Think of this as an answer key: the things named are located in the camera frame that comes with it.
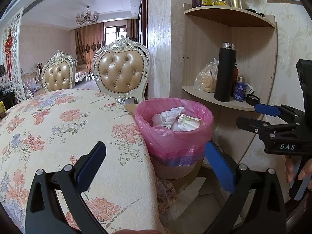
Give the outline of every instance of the blue jar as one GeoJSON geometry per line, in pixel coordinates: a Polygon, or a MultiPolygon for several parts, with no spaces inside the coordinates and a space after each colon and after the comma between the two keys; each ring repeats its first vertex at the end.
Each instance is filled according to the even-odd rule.
{"type": "Polygon", "coordinates": [[[233,98],[236,101],[243,102],[245,100],[246,88],[247,88],[247,79],[245,77],[238,76],[236,78],[233,98]]]}

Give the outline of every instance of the human hand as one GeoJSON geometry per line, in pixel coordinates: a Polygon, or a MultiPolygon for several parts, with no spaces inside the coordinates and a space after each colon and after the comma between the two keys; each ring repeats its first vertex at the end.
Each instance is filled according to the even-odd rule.
{"type": "MultiPolygon", "coordinates": [[[[292,182],[296,177],[294,174],[294,161],[291,159],[290,156],[285,156],[285,158],[286,158],[286,161],[285,161],[286,183],[289,183],[289,182],[292,182]]],[[[305,179],[310,174],[312,174],[312,159],[309,159],[305,163],[305,166],[302,168],[301,172],[298,175],[298,180],[305,179]]],[[[312,180],[309,181],[308,189],[312,190],[312,180]]]]}

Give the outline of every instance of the ceiling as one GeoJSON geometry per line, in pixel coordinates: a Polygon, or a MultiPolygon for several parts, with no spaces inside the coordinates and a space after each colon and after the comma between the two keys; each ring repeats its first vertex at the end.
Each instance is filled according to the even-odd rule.
{"type": "Polygon", "coordinates": [[[140,0],[43,0],[22,17],[22,25],[41,25],[72,30],[81,27],[75,21],[78,13],[99,13],[97,22],[138,18],[140,0]]]}

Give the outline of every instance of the tape roll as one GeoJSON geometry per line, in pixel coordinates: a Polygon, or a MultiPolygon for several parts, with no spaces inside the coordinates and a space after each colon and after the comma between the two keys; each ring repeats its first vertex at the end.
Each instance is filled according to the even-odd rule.
{"type": "Polygon", "coordinates": [[[260,98],[258,98],[255,95],[249,94],[246,97],[246,103],[252,106],[255,106],[256,104],[260,103],[260,98]]]}

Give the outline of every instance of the pink plastic bag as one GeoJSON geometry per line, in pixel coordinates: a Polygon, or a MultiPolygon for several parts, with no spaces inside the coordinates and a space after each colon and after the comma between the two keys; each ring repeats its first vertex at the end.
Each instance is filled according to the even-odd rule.
{"type": "Polygon", "coordinates": [[[141,102],[135,110],[135,121],[145,140],[149,155],[164,166],[190,166],[204,157],[204,146],[211,140],[213,115],[201,103],[181,98],[153,98],[141,102]],[[153,127],[155,114],[184,107],[184,114],[203,120],[204,125],[192,131],[172,131],[153,127]]]}

